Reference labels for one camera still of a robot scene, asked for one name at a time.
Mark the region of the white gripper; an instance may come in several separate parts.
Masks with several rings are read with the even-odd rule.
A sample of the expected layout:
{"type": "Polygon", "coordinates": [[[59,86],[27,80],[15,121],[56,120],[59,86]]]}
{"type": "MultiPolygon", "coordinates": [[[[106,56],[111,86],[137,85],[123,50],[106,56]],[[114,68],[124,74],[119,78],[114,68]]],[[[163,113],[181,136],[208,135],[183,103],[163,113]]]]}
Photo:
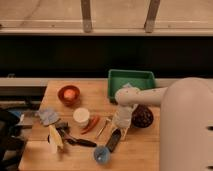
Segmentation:
{"type": "Polygon", "coordinates": [[[121,128],[121,140],[125,140],[129,126],[131,124],[133,108],[119,105],[110,123],[110,130],[115,129],[115,125],[121,128]]]}

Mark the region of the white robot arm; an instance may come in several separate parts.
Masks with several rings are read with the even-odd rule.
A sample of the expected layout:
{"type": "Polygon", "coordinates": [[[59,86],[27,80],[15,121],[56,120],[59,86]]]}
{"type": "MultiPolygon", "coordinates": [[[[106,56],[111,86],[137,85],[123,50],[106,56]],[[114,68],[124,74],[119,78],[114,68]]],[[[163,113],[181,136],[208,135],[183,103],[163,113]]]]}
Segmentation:
{"type": "Polygon", "coordinates": [[[168,87],[115,93],[114,124],[130,125],[139,104],[160,108],[159,171],[213,171],[213,80],[189,77],[168,87]]]}

